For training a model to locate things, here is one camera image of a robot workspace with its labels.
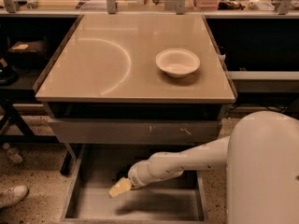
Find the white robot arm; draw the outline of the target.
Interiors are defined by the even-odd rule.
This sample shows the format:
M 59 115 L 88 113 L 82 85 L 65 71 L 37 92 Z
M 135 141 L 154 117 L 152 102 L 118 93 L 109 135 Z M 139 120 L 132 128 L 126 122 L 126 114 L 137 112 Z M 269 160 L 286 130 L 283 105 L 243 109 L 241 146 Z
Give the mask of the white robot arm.
M 299 224 L 299 120 L 271 111 L 245 116 L 221 139 L 135 163 L 108 195 L 223 165 L 227 224 Z

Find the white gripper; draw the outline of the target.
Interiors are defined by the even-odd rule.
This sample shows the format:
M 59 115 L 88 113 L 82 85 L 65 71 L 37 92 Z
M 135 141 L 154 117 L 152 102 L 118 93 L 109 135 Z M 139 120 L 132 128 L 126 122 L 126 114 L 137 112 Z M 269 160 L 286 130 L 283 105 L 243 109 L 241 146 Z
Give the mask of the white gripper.
M 148 163 L 140 161 L 135 163 L 128 172 L 128 178 L 122 177 L 115 185 L 108 191 L 110 198 L 115 198 L 132 188 L 139 189 L 145 187 L 149 183 L 150 173 L 148 170 Z

